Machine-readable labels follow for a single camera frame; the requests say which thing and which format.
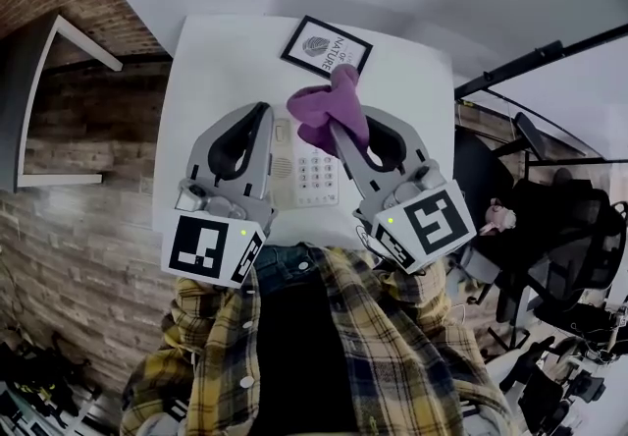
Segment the yellow plaid shirt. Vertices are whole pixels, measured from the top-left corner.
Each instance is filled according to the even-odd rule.
[[[361,434],[462,435],[461,403],[467,402],[492,409],[514,432],[473,333],[447,318],[442,261],[414,276],[374,269],[368,252],[313,252]],[[135,434],[172,398],[189,399],[188,435],[247,434],[259,411],[260,385],[273,381],[260,376],[257,360],[261,310],[254,270],[240,290],[179,279],[163,322],[165,344],[142,362],[126,389],[121,434]],[[253,325],[244,329],[247,321]],[[252,377],[252,386],[240,386],[244,377]]]

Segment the plush toy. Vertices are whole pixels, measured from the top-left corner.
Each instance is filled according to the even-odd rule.
[[[491,207],[484,215],[487,224],[480,229],[481,236],[493,236],[517,225],[517,216],[510,209],[505,208],[496,198],[491,199]]]

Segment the tabletop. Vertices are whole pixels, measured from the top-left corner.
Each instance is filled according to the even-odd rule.
[[[234,109],[252,102],[285,105],[298,89],[326,81],[280,55],[298,19],[189,16],[183,25],[164,100],[153,188],[153,229],[178,197],[178,183],[194,142]],[[371,43],[357,92],[364,105],[384,109],[416,128],[430,156],[452,175],[454,103],[449,58],[401,38],[338,26]],[[352,217],[361,196],[344,171],[340,204],[282,211],[267,244],[361,247]]]

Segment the purple rag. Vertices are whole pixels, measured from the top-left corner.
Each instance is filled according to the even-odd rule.
[[[305,142],[336,155],[336,146],[329,122],[337,120],[355,136],[364,149],[369,144],[369,126],[355,93],[359,74],[349,64],[341,64],[332,71],[331,85],[307,86],[288,100],[288,110],[301,122],[298,135]]]

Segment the white trim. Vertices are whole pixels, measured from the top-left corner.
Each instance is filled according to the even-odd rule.
[[[101,174],[23,174],[18,176],[18,188],[98,183],[102,183]]]
[[[39,85],[39,79],[41,77],[41,72],[43,70],[43,65],[46,62],[46,57],[48,56],[48,52],[50,51],[50,46],[52,45],[52,40],[55,35],[59,32],[62,36],[71,41],[78,48],[82,49],[89,55],[91,55],[94,59],[97,59],[101,63],[103,63],[108,68],[111,68],[114,71],[120,71],[123,67],[123,64],[116,59],[113,55],[107,52],[104,48],[102,48],[98,43],[92,40],[89,36],[84,34],[80,29],[70,24],[63,17],[57,16],[55,19],[52,28],[50,29],[50,34],[48,35],[48,39],[46,40],[46,44],[43,47],[41,52],[41,57],[39,58],[39,63],[37,64],[37,69],[35,70],[35,75],[33,77],[32,84],[30,85],[30,92],[28,93],[28,103],[26,105],[26,110],[24,114],[24,121],[22,123],[22,137],[20,139],[20,154],[18,155],[18,187],[20,186],[20,180],[25,177],[24,175],[24,160],[26,155],[26,138],[28,136],[28,125],[30,124],[30,115],[32,113],[32,103],[35,99],[35,94],[37,92],[37,86]],[[89,183],[100,183],[101,181],[94,182],[89,181]]]
[[[108,68],[114,71],[120,71],[122,69],[122,63],[118,59],[63,17],[57,16],[55,29],[78,48],[87,52],[91,57],[97,59]]]

